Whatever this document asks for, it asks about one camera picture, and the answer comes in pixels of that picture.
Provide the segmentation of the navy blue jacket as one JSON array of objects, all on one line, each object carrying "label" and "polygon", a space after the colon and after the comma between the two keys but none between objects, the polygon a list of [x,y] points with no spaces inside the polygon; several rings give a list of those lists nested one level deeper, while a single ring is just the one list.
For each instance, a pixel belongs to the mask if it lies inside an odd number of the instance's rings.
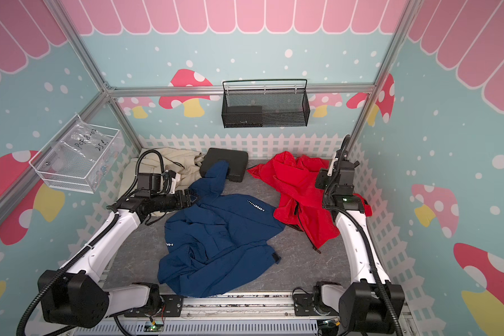
[{"label": "navy blue jacket", "polygon": [[285,225],[270,204],[250,195],[224,195],[228,170],[225,161],[214,164],[189,188],[195,204],[165,222],[168,254],[159,262],[158,281],[177,295],[221,295],[280,261],[268,241]]}]

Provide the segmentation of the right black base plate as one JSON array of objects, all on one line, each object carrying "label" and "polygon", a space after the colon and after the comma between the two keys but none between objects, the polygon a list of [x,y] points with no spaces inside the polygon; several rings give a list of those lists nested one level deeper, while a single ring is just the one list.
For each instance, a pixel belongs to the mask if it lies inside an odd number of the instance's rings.
[{"label": "right black base plate", "polygon": [[314,296],[306,293],[294,293],[292,295],[295,316],[337,316],[332,308],[318,308],[314,304]]}]

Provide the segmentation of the black fabric case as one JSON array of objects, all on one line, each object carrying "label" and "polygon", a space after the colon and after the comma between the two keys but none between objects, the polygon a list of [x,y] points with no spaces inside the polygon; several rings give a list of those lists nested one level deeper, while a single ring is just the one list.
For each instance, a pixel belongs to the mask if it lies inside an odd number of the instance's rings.
[{"label": "black fabric case", "polygon": [[228,163],[226,179],[237,183],[243,181],[247,164],[249,162],[249,154],[246,151],[224,148],[210,148],[207,151],[200,167],[201,177],[205,177],[211,167],[220,161]]}]

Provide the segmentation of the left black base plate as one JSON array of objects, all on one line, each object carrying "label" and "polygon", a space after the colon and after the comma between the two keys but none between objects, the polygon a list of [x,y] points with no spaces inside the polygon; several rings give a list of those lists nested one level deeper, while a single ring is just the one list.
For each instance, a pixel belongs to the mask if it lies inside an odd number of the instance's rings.
[{"label": "left black base plate", "polygon": [[184,306],[184,297],[181,295],[160,295],[161,303],[154,311],[148,311],[144,308],[130,309],[125,313],[127,318],[174,318],[180,317]]}]

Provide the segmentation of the cream beige jacket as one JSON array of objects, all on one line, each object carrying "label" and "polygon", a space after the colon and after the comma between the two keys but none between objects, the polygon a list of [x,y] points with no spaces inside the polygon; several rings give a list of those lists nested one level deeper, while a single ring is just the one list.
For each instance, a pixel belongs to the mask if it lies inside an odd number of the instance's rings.
[{"label": "cream beige jacket", "polygon": [[[176,190],[185,190],[192,183],[201,178],[200,168],[204,160],[201,152],[176,149],[176,148],[157,148],[165,164],[164,170],[172,170],[181,176],[176,184]],[[135,168],[138,159],[131,159],[123,172],[123,178],[118,197],[121,197],[130,188],[134,181]],[[158,156],[154,153],[148,154],[141,162],[139,171],[141,173],[160,173],[160,162]]]}]

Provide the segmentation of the aluminium front rail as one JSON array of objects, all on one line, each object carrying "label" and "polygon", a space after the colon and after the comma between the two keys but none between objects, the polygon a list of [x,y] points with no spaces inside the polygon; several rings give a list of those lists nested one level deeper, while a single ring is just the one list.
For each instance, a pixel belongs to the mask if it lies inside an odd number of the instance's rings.
[{"label": "aluminium front rail", "polygon": [[294,291],[241,291],[184,298],[180,317],[107,318],[71,335],[336,335],[338,316],[295,316]]}]

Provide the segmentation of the red jacket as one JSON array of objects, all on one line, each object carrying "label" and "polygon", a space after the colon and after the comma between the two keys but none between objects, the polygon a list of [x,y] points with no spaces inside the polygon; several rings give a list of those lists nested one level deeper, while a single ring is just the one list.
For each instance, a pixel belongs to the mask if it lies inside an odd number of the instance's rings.
[{"label": "red jacket", "polygon": [[321,169],[328,169],[330,162],[303,155],[294,157],[284,151],[265,164],[247,170],[280,193],[274,218],[285,225],[305,233],[313,249],[319,249],[330,239],[340,235],[335,227],[333,213],[340,210],[348,215],[359,211],[366,217],[372,215],[367,201],[358,193],[350,196],[328,196],[315,187]]}]

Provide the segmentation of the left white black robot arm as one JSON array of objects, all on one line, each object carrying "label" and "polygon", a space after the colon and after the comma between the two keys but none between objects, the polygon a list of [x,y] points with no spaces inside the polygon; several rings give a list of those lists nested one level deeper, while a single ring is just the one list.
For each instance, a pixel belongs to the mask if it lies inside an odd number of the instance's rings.
[{"label": "left white black robot arm", "polygon": [[125,240],[140,226],[152,225],[152,213],[168,213],[193,205],[188,190],[178,190],[180,174],[167,170],[162,154],[150,149],[137,159],[134,180],[125,193],[108,208],[102,227],[82,249],[58,270],[45,271],[38,280],[39,292],[28,305],[16,328],[25,335],[37,307],[47,323],[59,324],[54,335],[75,328],[93,328],[106,318],[138,310],[148,317],[163,308],[158,285],[139,282],[104,290],[99,281],[103,271]]}]

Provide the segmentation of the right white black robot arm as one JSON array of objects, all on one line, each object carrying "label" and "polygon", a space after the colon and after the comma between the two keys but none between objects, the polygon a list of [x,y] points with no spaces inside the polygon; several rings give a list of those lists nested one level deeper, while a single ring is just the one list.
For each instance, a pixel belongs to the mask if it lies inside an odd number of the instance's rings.
[{"label": "right white black robot arm", "polygon": [[354,175],[359,163],[348,158],[351,137],[347,135],[327,169],[316,179],[323,190],[322,207],[340,231],[349,260],[351,284],[344,288],[319,281],[313,289],[314,310],[333,316],[339,335],[402,335],[400,315],[405,303],[401,286],[393,284],[372,246],[368,232],[368,203],[354,192]]}]

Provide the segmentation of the black box in basket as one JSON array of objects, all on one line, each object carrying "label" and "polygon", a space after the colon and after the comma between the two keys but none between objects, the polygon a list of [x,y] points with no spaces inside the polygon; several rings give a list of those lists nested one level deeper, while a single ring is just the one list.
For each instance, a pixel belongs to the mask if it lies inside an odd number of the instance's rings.
[{"label": "black box in basket", "polygon": [[246,128],[263,126],[261,106],[228,106],[222,111],[225,128]]}]

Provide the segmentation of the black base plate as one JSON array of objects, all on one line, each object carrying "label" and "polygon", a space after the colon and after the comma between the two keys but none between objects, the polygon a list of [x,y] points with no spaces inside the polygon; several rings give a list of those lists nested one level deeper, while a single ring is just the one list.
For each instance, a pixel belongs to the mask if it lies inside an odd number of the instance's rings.
[{"label": "black base plate", "polygon": [[295,316],[337,316],[332,308],[318,308],[314,304],[314,296],[306,293],[294,293],[292,295]]},{"label": "black base plate", "polygon": [[125,313],[127,318],[174,318],[180,317],[184,306],[184,297],[181,295],[160,295],[161,303],[154,311],[148,311],[144,308],[130,309]]}]

